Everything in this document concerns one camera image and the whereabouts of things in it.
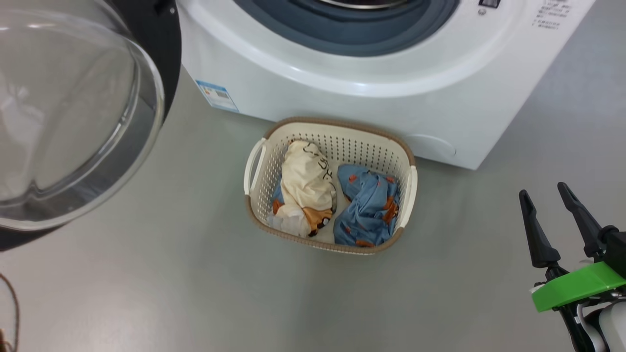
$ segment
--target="blue and white sticker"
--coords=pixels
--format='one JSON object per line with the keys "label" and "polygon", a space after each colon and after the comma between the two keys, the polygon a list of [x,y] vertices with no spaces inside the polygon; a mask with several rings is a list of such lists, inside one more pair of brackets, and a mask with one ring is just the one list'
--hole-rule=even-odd
{"label": "blue and white sticker", "polygon": [[214,108],[224,109],[235,113],[239,112],[239,109],[231,99],[230,94],[226,88],[218,85],[212,85],[211,83],[196,80],[198,87],[204,97],[208,100]]}

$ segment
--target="robotic arm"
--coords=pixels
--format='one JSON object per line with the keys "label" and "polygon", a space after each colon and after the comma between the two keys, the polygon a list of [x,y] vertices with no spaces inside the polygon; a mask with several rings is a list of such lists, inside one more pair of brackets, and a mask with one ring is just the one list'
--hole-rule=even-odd
{"label": "robotic arm", "polygon": [[[534,267],[546,268],[546,281],[533,289],[537,311],[558,311],[577,352],[626,352],[626,232],[612,225],[600,228],[567,184],[558,191],[576,220],[585,241],[585,255],[594,263],[574,272],[558,265],[558,251],[537,221],[536,209],[526,190],[520,192],[530,259]],[[583,307],[610,305],[586,316]]]}

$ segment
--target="laundry basket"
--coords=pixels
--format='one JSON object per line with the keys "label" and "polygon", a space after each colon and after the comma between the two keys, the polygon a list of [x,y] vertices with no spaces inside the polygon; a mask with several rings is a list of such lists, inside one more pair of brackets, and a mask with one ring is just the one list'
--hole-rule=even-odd
{"label": "laundry basket", "polygon": [[[282,162],[290,140],[315,143],[327,157],[337,189],[337,211],[331,222],[315,237],[302,238],[273,229],[267,224],[272,211],[272,195],[280,180]],[[376,247],[351,247],[334,244],[334,219],[349,204],[337,181],[337,169],[356,164],[372,171],[392,175],[399,181],[400,205],[393,235]],[[354,123],[319,118],[289,118],[276,124],[252,149],[245,166],[245,203],[252,220],[264,231],[327,251],[374,254],[391,247],[409,221],[418,187],[418,173],[411,149],[390,133]]]}

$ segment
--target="green bracket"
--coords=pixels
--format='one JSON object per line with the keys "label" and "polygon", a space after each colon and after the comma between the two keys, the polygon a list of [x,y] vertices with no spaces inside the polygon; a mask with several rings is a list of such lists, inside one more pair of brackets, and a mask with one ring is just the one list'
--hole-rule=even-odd
{"label": "green bracket", "polygon": [[533,293],[533,302],[544,312],[624,285],[626,279],[598,262],[546,282]]}

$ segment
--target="blue fabric with orange pattern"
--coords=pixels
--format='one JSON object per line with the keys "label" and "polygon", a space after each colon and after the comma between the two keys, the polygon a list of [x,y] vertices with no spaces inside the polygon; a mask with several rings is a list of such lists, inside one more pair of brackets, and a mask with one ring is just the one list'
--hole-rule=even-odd
{"label": "blue fabric with orange pattern", "polygon": [[335,220],[335,243],[375,247],[391,238],[400,202],[396,178],[358,165],[341,165],[337,176],[351,203]]}

